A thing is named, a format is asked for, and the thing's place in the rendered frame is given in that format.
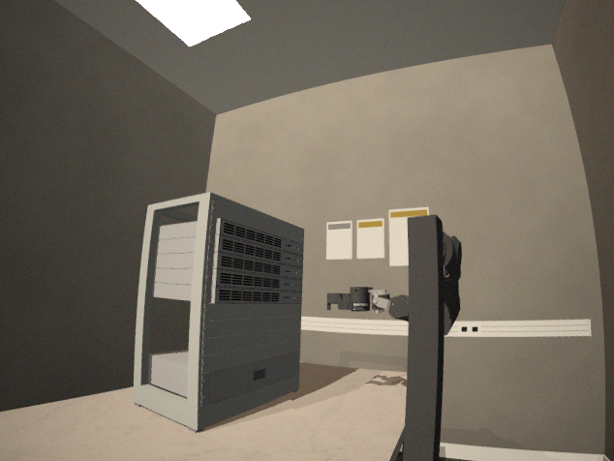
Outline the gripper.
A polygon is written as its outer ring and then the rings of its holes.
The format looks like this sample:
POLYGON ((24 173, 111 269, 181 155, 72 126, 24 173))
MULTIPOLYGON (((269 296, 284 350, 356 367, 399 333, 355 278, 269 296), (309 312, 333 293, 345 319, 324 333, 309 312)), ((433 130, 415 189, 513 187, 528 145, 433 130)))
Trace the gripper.
POLYGON ((328 292, 327 310, 330 310, 331 304, 338 304, 338 309, 341 310, 370 311, 370 292, 386 292, 386 290, 373 290, 372 287, 351 287, 351 302, 349 293, 328 292))

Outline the grey server rack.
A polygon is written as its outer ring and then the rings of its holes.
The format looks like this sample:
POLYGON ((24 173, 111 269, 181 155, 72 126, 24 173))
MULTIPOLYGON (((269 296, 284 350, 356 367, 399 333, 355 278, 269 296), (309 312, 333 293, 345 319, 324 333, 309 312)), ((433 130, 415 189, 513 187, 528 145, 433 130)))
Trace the grey server rack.
POLYGON ((211 192, 149 204, 134 404, 198 433, 298 391, 303 249, 303 228, 211 192), (191 301, 189 350, 149 353, 152 296, 191 301))

